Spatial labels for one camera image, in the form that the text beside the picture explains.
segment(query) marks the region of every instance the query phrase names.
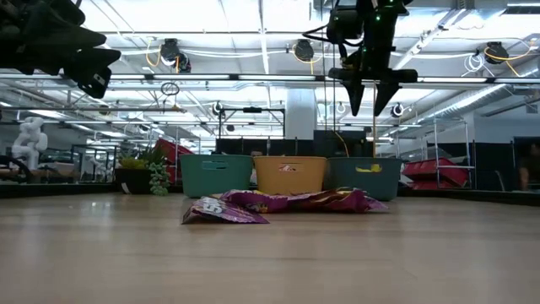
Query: wooden floor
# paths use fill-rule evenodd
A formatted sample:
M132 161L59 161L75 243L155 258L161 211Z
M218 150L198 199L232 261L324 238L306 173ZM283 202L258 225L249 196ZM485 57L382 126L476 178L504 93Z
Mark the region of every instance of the wooden floor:
M0 201L0 303L540 302L540 209L403 198L389 214L180 226L187 204Z

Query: ceiling beam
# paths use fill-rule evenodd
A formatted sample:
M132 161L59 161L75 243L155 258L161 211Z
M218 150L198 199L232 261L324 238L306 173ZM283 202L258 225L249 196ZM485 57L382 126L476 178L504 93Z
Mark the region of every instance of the ceiling beam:
M261 29L259 29L261 39L261 50L262 50L262 66L264 67L264 73L270 74L270 65L268 64L268 48L267 48L267 37L264 25L264 0L259 0L259 20L261 22Z
M440 33L445 30L449 30L457 21L463 16L467 15L466 10L453 9L443 17L437 26L428 31L426 35L422 35L416 43L414 43L405 55L396 63L393 69L403 68L407 63L413 60L415 55L418 55L431 41L433 41Z

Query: yellow bin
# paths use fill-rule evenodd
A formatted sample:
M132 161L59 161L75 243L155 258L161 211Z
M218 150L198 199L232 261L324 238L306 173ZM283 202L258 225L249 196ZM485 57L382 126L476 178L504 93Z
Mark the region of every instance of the yellow bin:
M322 190L327 159L324 157L255 157L259 191L266 194L317 193Z

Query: white column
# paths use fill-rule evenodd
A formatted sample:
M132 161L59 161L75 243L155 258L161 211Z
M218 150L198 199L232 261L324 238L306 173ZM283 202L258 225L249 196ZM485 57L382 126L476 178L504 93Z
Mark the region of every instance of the white column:
M289 90L285 106L285 139L313 139L316 124L315 91Z

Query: green plant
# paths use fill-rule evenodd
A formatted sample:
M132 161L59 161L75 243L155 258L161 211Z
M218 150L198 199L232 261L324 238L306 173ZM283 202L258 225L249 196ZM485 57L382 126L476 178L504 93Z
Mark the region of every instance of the green plant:
M145 151L141 152L139 155L140 160L144 160L148 166L151 164L161 164L165 163L165 151L161 147L148 147Z
M152 171L152 179L150 180L150 191L154 195L165 196L169 194L167 188L170 186L170 174L165 170L165 166L160 163L150 163L148 168Z
M122 169L144 169L146 163L144 160L137 160L134 157L124 157L120 160Z

